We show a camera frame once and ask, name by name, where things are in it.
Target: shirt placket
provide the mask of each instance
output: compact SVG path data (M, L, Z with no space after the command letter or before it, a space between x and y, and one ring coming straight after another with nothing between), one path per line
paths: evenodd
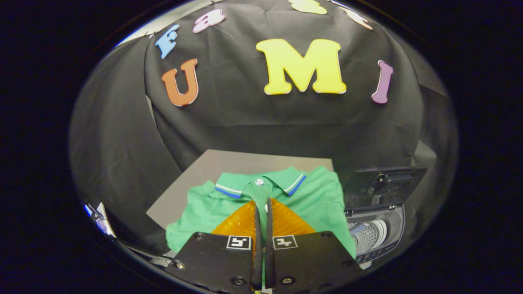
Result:
M247 191L244 191L246 196L254 200L254 203L258 208L262 235L261 241L264 246L267 232L267 211L265 210L265 204L267 204L267 200L271 197L272 187L273 183L271 180L258 176L251 178L248 189L246 189Z

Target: white collar stripe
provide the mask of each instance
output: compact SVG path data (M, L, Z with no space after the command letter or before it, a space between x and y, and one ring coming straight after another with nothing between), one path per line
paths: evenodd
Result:
M296 179L296 181L294 183L292 183L292 185L289 188L287 188L283 191L288 192L291 188L294 187L294 185L296 185L296 183L301 179L302 176L303 176L303 173L301 173L301 175Z
M231 192L235 192L235 193L240 193L240 194L243 193L243 191L238 191L238 190L229 189L229 188L224 187L224 186L219 185L219 184L216 184L216 186L217 186L218 188L221 188L221 189L224 189L224 190L227 190L227 191L231 191Z

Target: blue collar stripe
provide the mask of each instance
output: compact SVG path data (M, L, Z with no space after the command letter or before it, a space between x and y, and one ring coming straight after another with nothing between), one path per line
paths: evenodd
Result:
M239 199L239 198L242 196L242 195L236 195L236 194L233 194L233 193L231 193L231 192L227 192L227 191L222 190L222 189L220 189L220 188L216 188L216 187L215 187L215 189L216 189L216 191L220 191L221 193L224 193L225 195L231 196L232 198Z
M294 187L293 190L291 190L290 192L287 193L287 195L291 196L292 194L294 194L294 192L296 192L296 190L298 190L298 187L300 187L301 183L303 182L303 180L306 178L307 176L303 175L303 177L301 178L300 182L296 184L296 186Z

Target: shirt sleeve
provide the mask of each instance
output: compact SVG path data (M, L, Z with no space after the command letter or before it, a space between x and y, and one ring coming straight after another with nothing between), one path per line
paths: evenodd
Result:
M211 182L189 189L181 218L169 224L165 232L171 250L179 252L195 232L210 233L227 217L226 213L216 213L223 200L209 197L213 191Z

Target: orange letter u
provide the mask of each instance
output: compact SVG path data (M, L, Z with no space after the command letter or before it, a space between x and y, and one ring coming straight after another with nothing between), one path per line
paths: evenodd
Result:
M187 92L181 94L176 85L176 69L172 69L162 75L162 81L165 83L167 96L172 104L176 106L189 105L196 100L198 96L198 81L196 80L195 66L198 63L196 59L190 59L184 62L180 68L185 72L187 79Z

